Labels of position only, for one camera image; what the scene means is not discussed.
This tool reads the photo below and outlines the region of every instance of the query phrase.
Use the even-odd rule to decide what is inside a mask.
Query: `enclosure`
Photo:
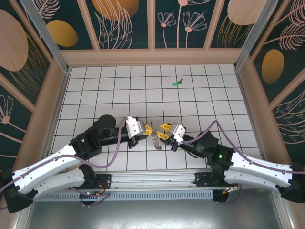
[[[117,126],[139,117],[158,131],[175,122],[192,137],[217,120],[244,154],[305,166],[304,0],[7,0],[0,21],[0,170],[58,152],[102,115]],[[232,147],[216,125],[211,132]],[[89,162],[105,165],[115,149],[103,146]],[[191,198],[200,190],[195,173],[211,171],[206,162],[151,136],[132,149],[122,143],[111,166],[94,169],[112,175],[116,195],[97,210],[63,197],[74,195],[66,190],[18,213],[1,211],[1,225],[72,228],[88,219],[88,228],[304,227],[304,204],[255,187],[245,186],[230,207]],[[183,197],[131,197],[145,192]]]

